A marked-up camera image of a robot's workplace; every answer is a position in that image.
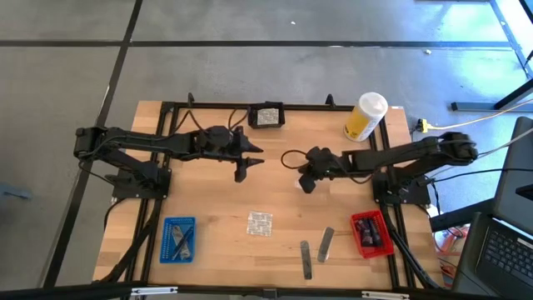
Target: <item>wooden tabletop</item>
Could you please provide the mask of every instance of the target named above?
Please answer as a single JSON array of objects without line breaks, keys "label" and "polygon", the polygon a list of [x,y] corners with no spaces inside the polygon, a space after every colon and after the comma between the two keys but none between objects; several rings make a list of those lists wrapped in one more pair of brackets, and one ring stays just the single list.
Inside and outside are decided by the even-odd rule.
[{"label": "wooden tabletop", "polygon": [[[154,133],[160,102],[139,102],[132,130]],[[180,111],[179,120],[185,110]],[[194,116],[204,127],[226,125],[231,110],[195,109]],[[237,111],[233,122],[243,116]],[[171,160],[172,183],[163,202],[150,270],[150,283],[279,288],[391,288],[385,257],[364,259],[357,251],[349,218],[354,213],[377,210],[371,184],[358,185],[349,179],[317,182],[311,194],[298,185],[300,174],[284,168],[280,156],[288,149],[304,152],[314,146],[342,150],[367,149],[366,142],[351,142],[342,132],[349,112],[285,111],[281,128],[256,130],[243,123],[250,141],[264,150],[246,156],[265,159],[250,167],[242,183],[233,181],[235,164],[211,160]],[[386,115],[391,147],[410,143],[406,115],[390,107]],[[188,118],[179,132],[196,130]],[[129,151],[140,160],[148,152]],[[286,163],[304,163],[301,154],[287,155]],[[94,279],[107,275],[132,242],[139,200],[128,199],[109,216]],[[412,252],[430,276],[442,285],[442,276],[427,215],[418,207],[404,205],[403,214]],[[247,234],[250,212],[271,213],[272,234]],[[196,254],[191,264],[161,264],[162,224],[168,217],[197,219]],[[326,227],[335,229],[329,259],[316,260]],[[313,279],[303,277],[300,241],[311,246]],[[139,278],[144,249],[137,258],[134,278]],[[406,285],[402,259],[396,249],[402,285]]]}]

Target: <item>blue box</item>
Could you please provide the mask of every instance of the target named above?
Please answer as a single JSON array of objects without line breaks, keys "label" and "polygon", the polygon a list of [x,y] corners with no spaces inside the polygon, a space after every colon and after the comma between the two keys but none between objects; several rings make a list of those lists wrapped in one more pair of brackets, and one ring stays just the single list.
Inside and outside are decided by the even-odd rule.
[{"label": "blue box", "polygon": [[[182,259],[178,254],[176,259],[172,259],[172,254],[176,248],[174,237],[172,237],[172,228],[179,226],[182,233],[185,234],[190,227],[192,227],[192,234],[187,239],[187,246],[191,252],[191,256]],[[167,217],[163,223],[163,236],[161,242],[161,254],[159,255],[160,263],[192,263],[195,250],[195,238],[197,233],[197,222],[194,217]]]}]

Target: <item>red box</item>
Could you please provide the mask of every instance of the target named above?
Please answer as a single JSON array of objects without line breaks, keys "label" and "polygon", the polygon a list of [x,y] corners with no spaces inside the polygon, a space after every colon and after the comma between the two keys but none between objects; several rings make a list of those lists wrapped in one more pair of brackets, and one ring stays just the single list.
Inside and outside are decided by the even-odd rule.
[{"label": "red box", "polygon": [[[370,218],[377,226],[377,231],[380,233],[383,244],[381,247],[363,247],[361,245],[361,235],[356,228],[356,221],[365,218]],[[391,237],[389,237],[389,232],[386,230],[385,220],[383,220],[381,211],[370,211],[353,214],[350,217],[350,222],[351,230],[353,230],[353,237],[356,239],[357,248],[359,249],[359,253],[364,258],[375,258],[394,253],[394,246],[392,245]]]}]

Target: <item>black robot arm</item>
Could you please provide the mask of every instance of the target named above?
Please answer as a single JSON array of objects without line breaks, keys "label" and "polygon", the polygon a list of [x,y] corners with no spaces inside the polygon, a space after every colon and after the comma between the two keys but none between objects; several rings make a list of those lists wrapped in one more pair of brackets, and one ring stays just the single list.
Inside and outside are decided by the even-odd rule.
[{"label": "black robot arm", "polygon": [[261,153],[244,135],[242,126],[230,130],[223,126],[168,137],[129,132],[117,127],[87,127],[76,131],[74,156],[81,162],[104,161],[119,168],[118,175],[106,175],[115,186],[116,198],[164,198],[170,182],[170,169],[156,162],[141,162],[121,149],[134,149],[168,154],[184,162],[197,158],[213,159],[237,165],[235,181],[242,182],[247,168],[262,159],[242,157],[244,152]]},{"label": "black robot arm", "polygon": [[466,134],[447,132],[387,150],[343,151],[341,156],[331,153],[327,147],[314,147],[306,154],[308,163],[298,168],[302,174],[299,182],[305,193],[311,193],[316,180],[364,178],[386,165],[413,161],[405,167],[395,167],[398,185],[393,189],[399,191],[412,179],[444,165],[472,163],[477,158],[475,145]]}]

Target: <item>gray floor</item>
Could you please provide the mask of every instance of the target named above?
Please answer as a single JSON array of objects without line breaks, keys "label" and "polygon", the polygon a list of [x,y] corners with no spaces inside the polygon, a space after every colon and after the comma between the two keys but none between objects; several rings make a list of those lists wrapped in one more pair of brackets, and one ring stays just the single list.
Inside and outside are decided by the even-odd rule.
[{"label": "gray floor", "polygon": [[[133,3],[4,0],[0,39],[122,39]],[[506,39],[486,3],[412,0],[145,1],[133,38]],[[0,289],[39,284],[77,172],[74,130],[94,124],[117,50],[0,47],[0,182],[29,188],[34,194],[29,201],[13,197],[0,201]],[[446,125],[485,115],[451,112],[451,102],[497,101],[526,80],[516,55],[508,49],[431,49],[431,55],[424,50],[131,48],[107,126],[129,128],[140,100],[182,101],[188,92],[197,101],[246,103],[323,103],[333,93],[338,103],[352,104],[369,91],[383,94],[391,105],[403,106],[411,124],[427,118],[433,125]],[[485,151],[509,139],[519,116],[510,113],[460,130]],[[415,133],[414,139],[424,136]],[[450,174],[499,168],[504,156],[502,151]],[[111,172],[100,165],[95,170]],[[448,211],[490,198],[498,176],[487,173],[438,184],[441,206]],[[90,179],[59,284],[90,282],[110,190]]]}]

